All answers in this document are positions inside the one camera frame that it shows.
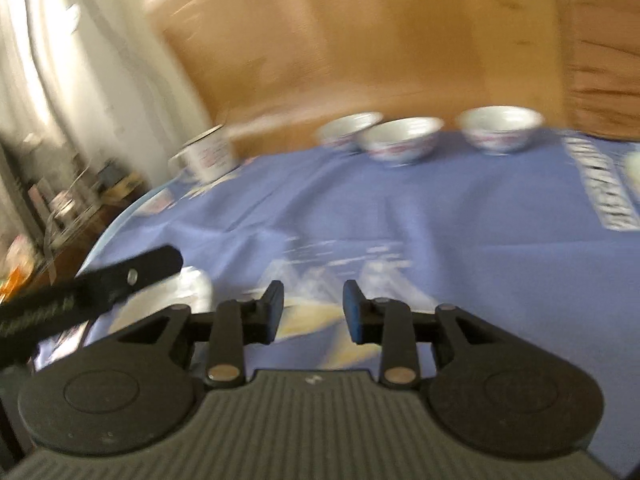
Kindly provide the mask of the white bowl floral pattern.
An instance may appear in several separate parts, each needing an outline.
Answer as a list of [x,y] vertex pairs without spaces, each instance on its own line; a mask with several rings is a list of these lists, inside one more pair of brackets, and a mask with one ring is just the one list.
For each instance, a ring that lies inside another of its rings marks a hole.
[[436,117],[394,119],[364,130],[359,144],[373,160],[382,164],[412,165],[434,151],[444,125],[444,121]]

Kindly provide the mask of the white bowl red pattern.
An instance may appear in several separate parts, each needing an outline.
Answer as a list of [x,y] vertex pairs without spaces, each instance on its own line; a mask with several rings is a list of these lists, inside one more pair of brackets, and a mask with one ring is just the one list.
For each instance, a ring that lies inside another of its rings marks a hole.
[[340,153],[358,153],[358,136],[380,122],[384,115],[380,112],[361,112],[336,118],[316,131],[316,139],[328,150]]

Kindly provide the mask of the white porcelain bowl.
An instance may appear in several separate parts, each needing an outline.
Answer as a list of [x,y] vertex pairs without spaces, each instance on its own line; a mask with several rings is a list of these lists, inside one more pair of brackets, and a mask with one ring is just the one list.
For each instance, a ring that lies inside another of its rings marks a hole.
[[505,155],[526,148],[546,120],[531,108],[491,105],[462,112],[456,123],[474,148],[486,154]]

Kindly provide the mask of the white enamel mug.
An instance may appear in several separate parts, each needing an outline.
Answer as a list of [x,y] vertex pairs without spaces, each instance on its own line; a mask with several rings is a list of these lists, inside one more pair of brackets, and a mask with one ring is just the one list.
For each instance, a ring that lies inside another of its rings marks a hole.
[[216,182],[240,166],[223,125],[201,133],[168,160],[170,174],[186,183]]

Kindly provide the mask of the blue printed tablecloth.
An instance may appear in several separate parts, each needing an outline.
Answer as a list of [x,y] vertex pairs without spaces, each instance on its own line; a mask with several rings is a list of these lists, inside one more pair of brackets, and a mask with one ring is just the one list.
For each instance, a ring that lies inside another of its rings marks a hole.
[[[634,149],[543,132],[487,155],[445,133],[390,168],[322,148],[262,156],[220,182],[170,182],[104,232],[84,273],[169,245],[214,298],[284,308],[244,347],[242,386],[142,386],[118,334],[176,304],[149,286],[52,351],[25,388],[37,449],[17,479],[614,479],[639,463],[639,197]],[[378,382],[355,344],[354,280],[413,311],[453,304],[516,337]]]

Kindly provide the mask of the brown seat cushion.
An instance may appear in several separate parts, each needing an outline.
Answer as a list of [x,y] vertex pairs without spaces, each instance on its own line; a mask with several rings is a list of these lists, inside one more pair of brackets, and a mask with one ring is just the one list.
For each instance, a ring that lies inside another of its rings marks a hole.
[[559,0],[567,113],[590,136],[639,139],[639,0]]

